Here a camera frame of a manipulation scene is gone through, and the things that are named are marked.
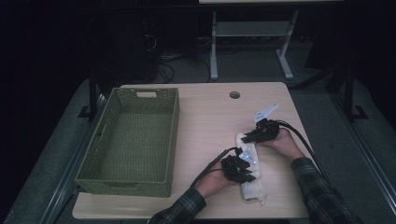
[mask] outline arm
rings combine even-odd
[[[280,129],[276,139],[260,143],[272,147],[291,162],[311,223],[361,223],[342,196],[324,179],[314,163],[297,147],[289,130]]]
[[[193,189],[188,189],[172,206],[155,214],[148,223],[190,223],[206,207],[205,198],[237,184],[228,180],[220,169],[221,161]]]

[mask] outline plaid sleeve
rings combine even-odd
[[[341,194],[321,176],[310,159],[293,161],[291,169],[303,194],[311,223],[362,223],[349,211]]]
[[[148,223],[189,223],[205,207],[204,197],[196,189],[188,189],[172,206],[155,214]]]

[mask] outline table hole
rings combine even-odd
[[[241,94],[237,91],[232,91],[230,92],[230,97],[233,99],[238,99],[239,97],[241,97]]]

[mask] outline white cloth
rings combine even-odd
[[[242,195],[245,200],[253,200],[257,199],[260,202],[260,205],[264,205],[265,200],[267,198],[267,190],[264,186],[264,183],[262,181],[262,174],[260,170],[260,161],[259,157],[257,156],[256,148],[254,146],[254,143],[244,143],[241,138],[245,137],[243,133],[239,133],[236,136],[236,146],[241,147],[242,150],[246,150],[250,148],[250,157],[256,161],[256,164],[250,164],[250,167],[248,168],[249,171],[251,171],[251,175],[256,177],[255,180],[252,182],[246,182],[241,185],[242,189]]]

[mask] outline person's right hand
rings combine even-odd
[[[202,177],[202,179],[200,179],[198,184],[195,186],[195,189],[198,190],[198,192],[200,192],[204,198],[217,194],[228,186],[238,184],[227,179],[221,169],[221,161],[218,161],[212,167],[212,171],[204,175],[204,177]]]
[[[272,147],[277,152],[287,157],[290,161],[297,158],[305,157],[304,153],[297,147],[296,142],[290,134],[290,131],[285,128],[279,129],[279,134],[274,140],[258,143],[264,147]]]

